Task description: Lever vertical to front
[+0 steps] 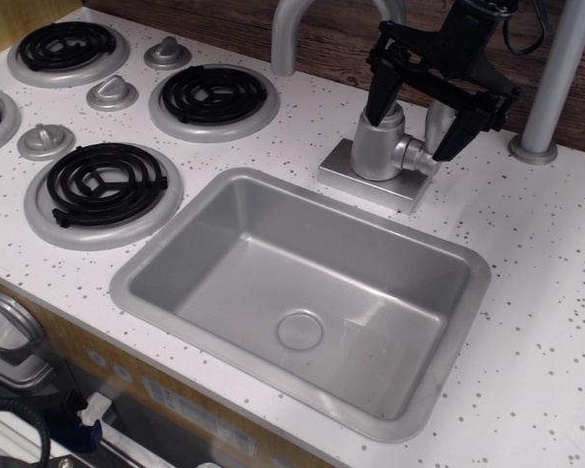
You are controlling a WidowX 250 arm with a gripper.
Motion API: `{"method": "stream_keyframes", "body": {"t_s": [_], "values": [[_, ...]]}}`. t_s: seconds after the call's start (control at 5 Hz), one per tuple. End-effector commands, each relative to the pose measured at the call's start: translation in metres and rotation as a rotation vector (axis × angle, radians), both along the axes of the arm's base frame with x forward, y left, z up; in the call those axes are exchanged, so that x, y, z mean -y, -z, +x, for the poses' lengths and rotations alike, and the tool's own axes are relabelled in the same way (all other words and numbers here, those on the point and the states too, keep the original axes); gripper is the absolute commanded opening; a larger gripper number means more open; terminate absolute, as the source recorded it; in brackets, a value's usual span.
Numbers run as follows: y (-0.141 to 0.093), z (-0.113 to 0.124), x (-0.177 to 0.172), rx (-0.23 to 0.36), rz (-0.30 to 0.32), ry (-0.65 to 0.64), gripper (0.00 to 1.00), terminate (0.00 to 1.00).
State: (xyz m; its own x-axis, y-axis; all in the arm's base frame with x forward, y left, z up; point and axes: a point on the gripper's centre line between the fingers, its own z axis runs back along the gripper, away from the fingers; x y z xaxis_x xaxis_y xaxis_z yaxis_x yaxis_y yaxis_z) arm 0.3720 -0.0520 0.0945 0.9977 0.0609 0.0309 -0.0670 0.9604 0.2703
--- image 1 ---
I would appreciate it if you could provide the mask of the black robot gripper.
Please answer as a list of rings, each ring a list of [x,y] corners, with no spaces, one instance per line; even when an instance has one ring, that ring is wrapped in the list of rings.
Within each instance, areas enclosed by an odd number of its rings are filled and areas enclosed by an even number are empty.
[[[524,92],[492,66],[486,46],[518,9],[517,1],[456,1],[438,31],[382,21],[367,59],[369,122],[378,126],[407,84],[458,112],[434,161],[452,160],[482,130],[501,130]]]

